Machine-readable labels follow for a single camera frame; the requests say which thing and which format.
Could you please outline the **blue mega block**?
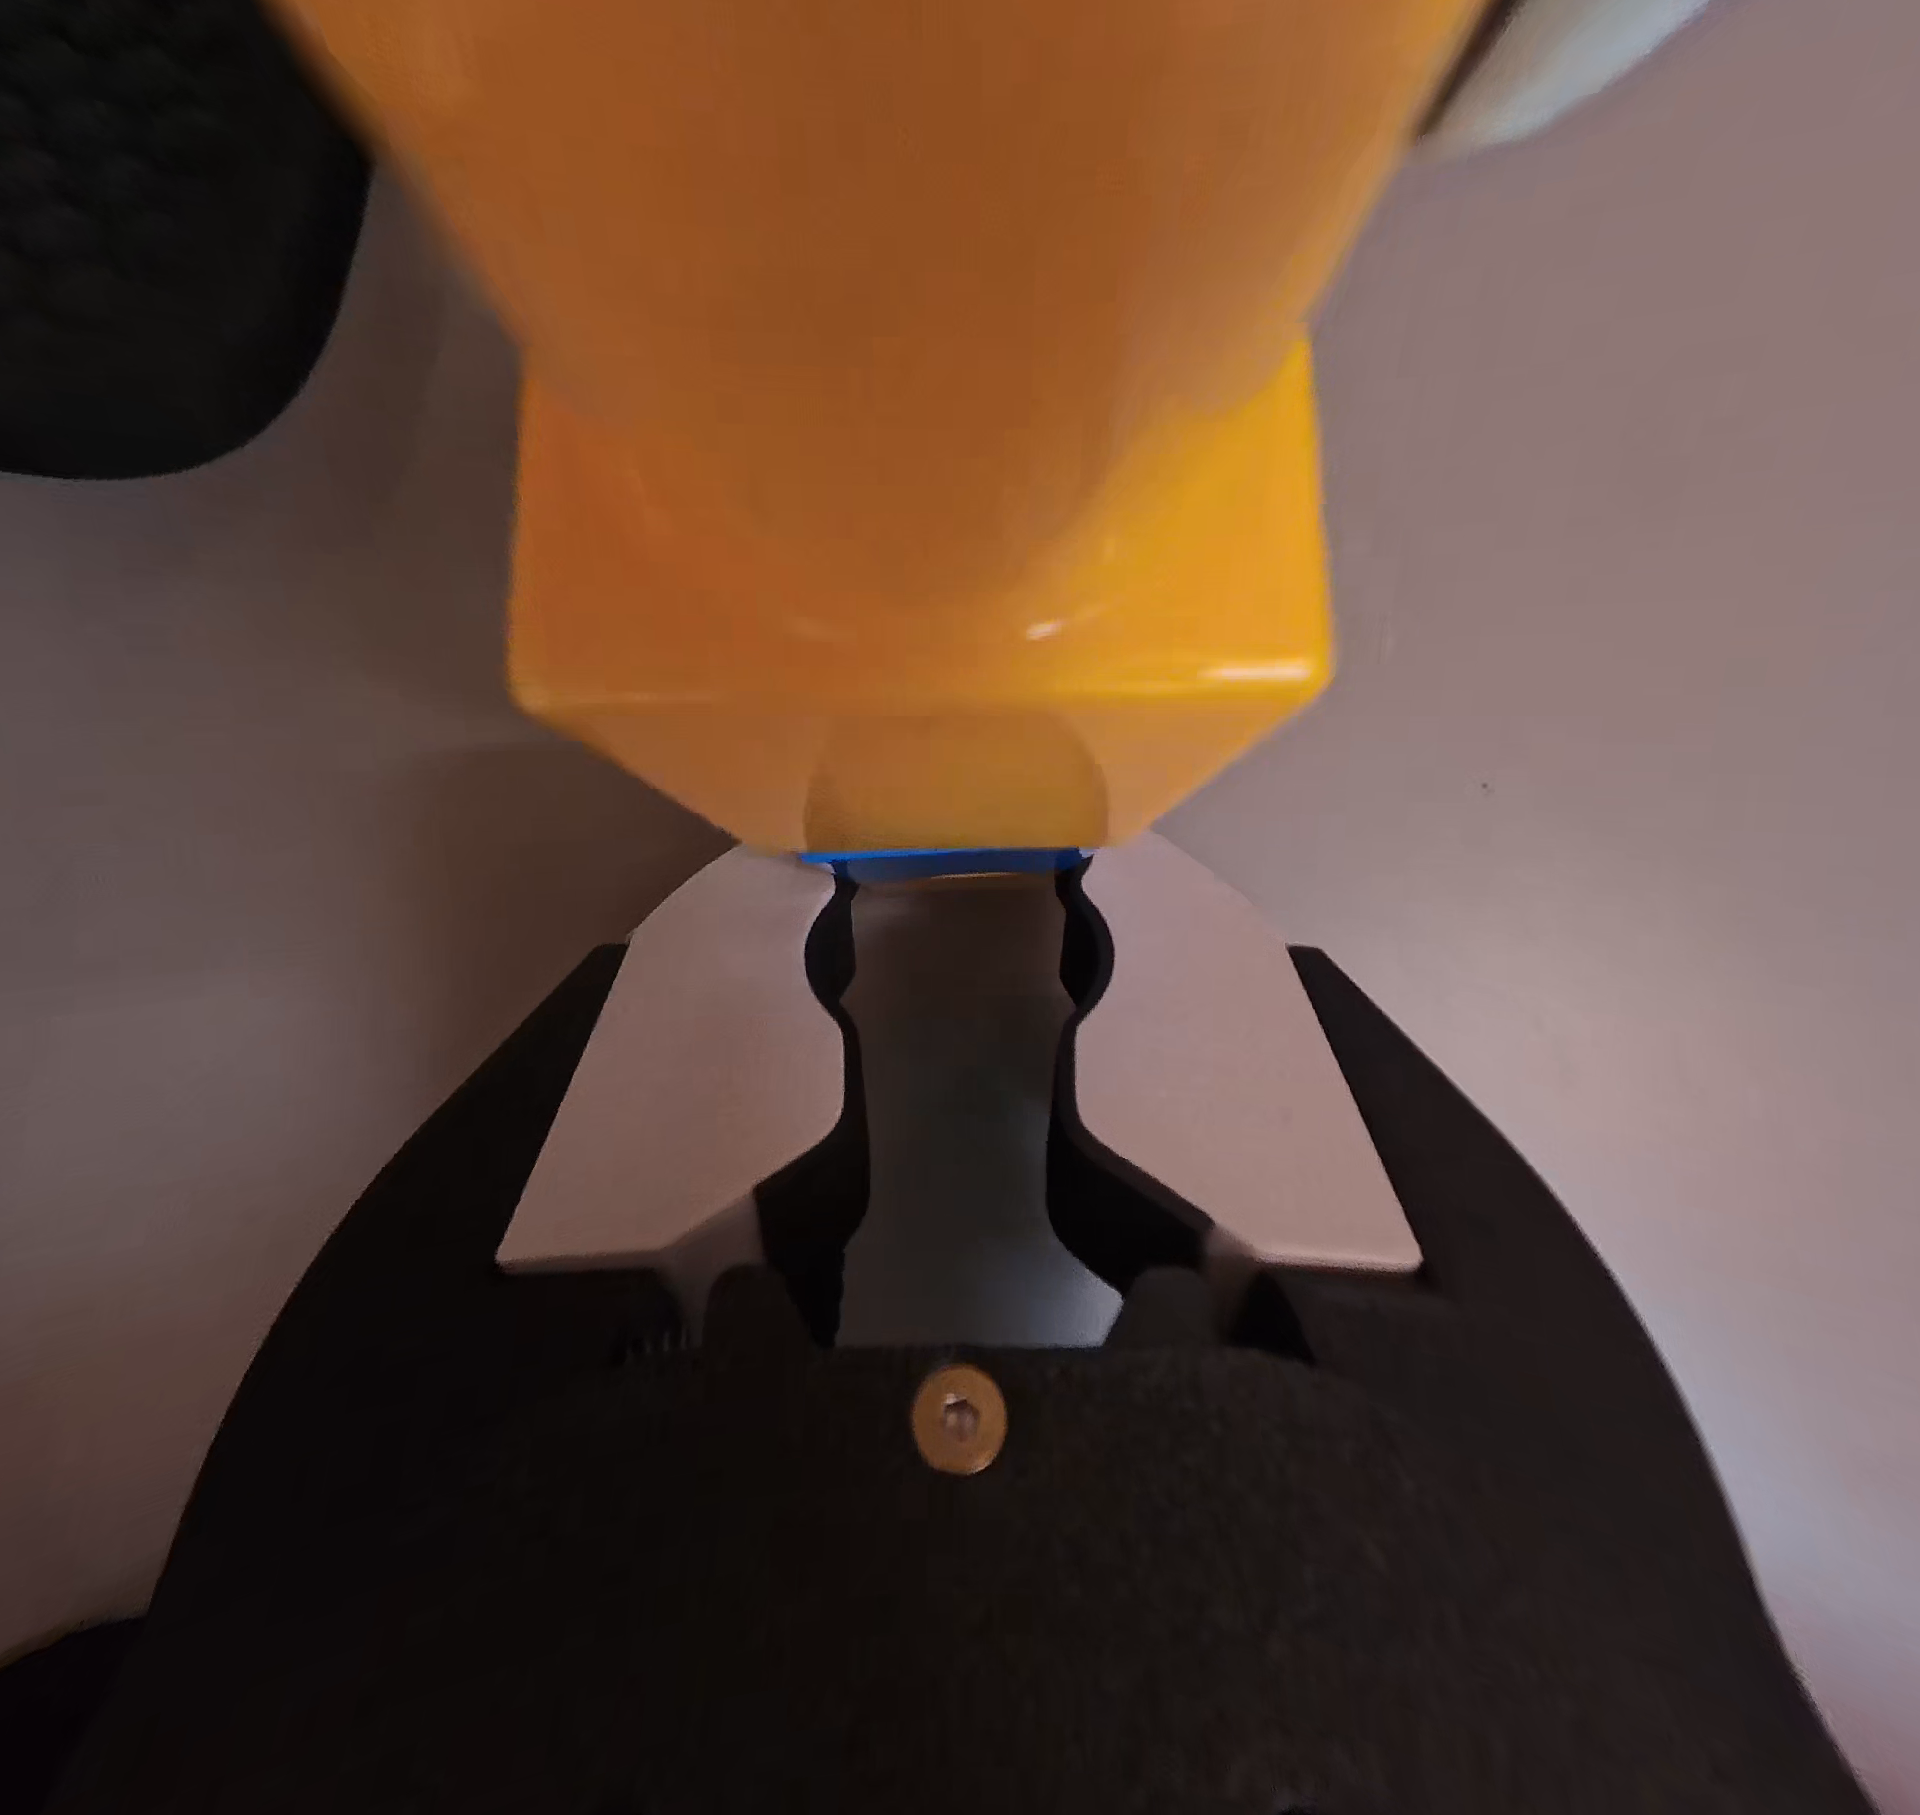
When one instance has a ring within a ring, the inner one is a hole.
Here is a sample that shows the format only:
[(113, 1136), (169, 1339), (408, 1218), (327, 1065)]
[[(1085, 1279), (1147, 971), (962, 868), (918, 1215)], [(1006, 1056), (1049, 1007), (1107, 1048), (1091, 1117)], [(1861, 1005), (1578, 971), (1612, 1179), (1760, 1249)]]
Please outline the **blue mega block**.
[(1089, 852), (1080, 846), (910, 846), (801, 852), (797, 862), (857, 887), (882, 887), (1059, 877), (1082, 868)]

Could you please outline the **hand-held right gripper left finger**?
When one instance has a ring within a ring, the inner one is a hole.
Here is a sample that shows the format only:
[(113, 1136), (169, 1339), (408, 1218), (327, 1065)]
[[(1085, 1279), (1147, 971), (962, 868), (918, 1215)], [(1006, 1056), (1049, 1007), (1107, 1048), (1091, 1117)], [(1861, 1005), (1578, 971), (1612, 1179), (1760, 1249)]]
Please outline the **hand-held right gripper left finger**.
[(834, 1339), (872, 1205), (852, 883), (733, 850), (629, 937), (497, 1243), (505, 1272), (645, 1269), (687, 1333), (733, 1267)]

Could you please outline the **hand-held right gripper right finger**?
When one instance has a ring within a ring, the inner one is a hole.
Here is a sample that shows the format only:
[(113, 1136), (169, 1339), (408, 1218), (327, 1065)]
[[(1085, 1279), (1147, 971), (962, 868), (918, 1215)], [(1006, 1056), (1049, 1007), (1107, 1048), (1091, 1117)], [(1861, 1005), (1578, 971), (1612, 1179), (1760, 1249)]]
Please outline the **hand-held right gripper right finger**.
[(1414, 1275), (1416, 1233), (1286, 939), (1162, 837), (1056, 877), (1047, 1211), (1098, 1279)]

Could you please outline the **orange mega block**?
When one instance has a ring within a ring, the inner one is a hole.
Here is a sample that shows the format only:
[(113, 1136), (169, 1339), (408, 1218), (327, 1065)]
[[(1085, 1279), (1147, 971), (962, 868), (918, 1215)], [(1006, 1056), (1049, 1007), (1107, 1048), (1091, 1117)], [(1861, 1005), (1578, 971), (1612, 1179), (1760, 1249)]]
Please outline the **orange mega block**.
[(520, 346), (515, 703), (1104, 846), (1332, 679), (1311, 309), (1493, 0), (269, 0)]

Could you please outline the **black mesh pad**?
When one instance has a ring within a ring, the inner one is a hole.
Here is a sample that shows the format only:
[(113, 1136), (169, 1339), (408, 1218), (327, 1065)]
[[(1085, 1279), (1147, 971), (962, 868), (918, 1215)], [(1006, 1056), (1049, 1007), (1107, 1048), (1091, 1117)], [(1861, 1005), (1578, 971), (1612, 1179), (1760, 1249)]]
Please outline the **black mesh pad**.
[(153, 481), (263, 434), (366, 196), (263, 0), (2, 0), (2, 470)]

